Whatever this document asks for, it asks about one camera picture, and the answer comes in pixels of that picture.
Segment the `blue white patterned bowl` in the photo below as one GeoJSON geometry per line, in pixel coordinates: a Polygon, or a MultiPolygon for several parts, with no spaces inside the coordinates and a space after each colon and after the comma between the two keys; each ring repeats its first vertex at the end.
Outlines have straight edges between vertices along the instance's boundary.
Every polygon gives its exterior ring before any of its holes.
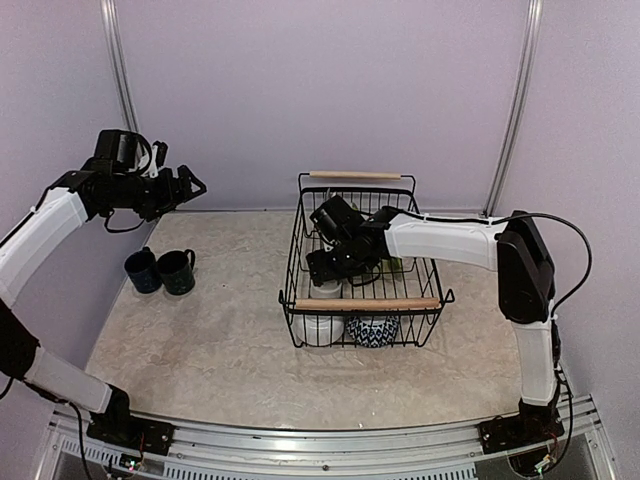
{"type": "Polygon", "coordinates": [[[396,316],[364,316],[350,318],[346,331],[356,345],[382,348],[395,341],[399,327],[400,320],[396,316]]]}

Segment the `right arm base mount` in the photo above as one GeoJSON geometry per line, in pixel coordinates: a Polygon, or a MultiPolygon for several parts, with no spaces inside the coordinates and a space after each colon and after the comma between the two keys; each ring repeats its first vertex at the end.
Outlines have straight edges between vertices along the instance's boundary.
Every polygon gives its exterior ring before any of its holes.
{"type": "Polygon", "coordinates": [[[526,447],[559,438],[565,433],[558,411],[547,407],[486,420],[477,426],[477,430],[484,454],[526,447]]]}

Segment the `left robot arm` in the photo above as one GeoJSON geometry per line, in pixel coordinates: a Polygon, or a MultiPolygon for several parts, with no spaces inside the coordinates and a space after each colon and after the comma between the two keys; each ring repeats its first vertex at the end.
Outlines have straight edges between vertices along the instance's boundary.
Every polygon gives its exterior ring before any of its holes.
{"type": "Polygon", "coordinates": [[[152,222],[206,193],[187,166],[165,166],[167,151],[166,143],[149,143],[135,131],[101,131],[93,155],[48,186],[1,241],[2,373],[50,400],[87,411],[121,445],[140,434],[128,394],[48,352],[12,307],[53,251],[95,217],[129,210],[152,222]]]}

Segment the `navy blue mug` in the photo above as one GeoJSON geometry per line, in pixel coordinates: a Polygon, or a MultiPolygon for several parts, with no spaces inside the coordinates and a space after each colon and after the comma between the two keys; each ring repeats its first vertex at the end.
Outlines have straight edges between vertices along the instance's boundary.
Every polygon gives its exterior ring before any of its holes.
{"type": "Polygon", "coordinates": [[[131,254],[125,260],[124,269],[135,290],[140,294],[154,293],[163,285],[155,254],[148,246],[131,254]]]}

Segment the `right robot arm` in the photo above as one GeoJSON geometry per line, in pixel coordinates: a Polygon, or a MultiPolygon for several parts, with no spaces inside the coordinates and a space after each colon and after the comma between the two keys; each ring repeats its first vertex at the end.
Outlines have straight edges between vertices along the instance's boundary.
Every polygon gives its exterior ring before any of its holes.
{"type": "Polygon", "coordinates": [[[501,219],[438,218],[391,205],[364,215],[334,196],[311,220],[330,244],[306,256],[316,285],[361,275],[391,258],[424,257],[496,272],[499,309],[516,335],[521,399],[517,415],[483,423],[483,434],[490,440],[511,435],[523,444],[563,435],[555,266],[531,218],[523,212],[501,219]]]}

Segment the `white cup with wood band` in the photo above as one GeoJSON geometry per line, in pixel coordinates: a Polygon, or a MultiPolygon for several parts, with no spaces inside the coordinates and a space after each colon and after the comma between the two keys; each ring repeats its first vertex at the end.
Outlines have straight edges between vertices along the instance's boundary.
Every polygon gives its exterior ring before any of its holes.
{"type": "Polygon", "coordinates": [[[309,297],[313,299],[336,299],[342,297],[342,282],[332,280],[322,285],[311,283],[309,297]]]}

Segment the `dark green mug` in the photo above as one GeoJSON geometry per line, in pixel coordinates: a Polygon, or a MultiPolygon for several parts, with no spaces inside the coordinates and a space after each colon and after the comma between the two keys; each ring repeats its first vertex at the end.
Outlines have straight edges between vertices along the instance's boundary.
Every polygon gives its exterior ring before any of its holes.
{"type": "Polygon", "coordinates": [[[195,251],[191,249],[172,250],[159,257],[157,269],[170,295],[181,296],[193,290],[195,260],[195,251]]]}

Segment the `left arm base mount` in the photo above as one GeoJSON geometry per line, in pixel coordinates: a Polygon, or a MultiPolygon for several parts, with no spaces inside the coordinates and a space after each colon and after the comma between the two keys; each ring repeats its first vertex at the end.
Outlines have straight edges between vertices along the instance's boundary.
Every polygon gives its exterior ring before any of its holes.
{"type": "Polygon", "coordinates": [[[131,417],[125,427],[107,427],[98,420],[92,420],[87,428],[87,436],[110,445],[167,456],[172,445],[175,426],[168,422],[142,417],[131,417]]]}

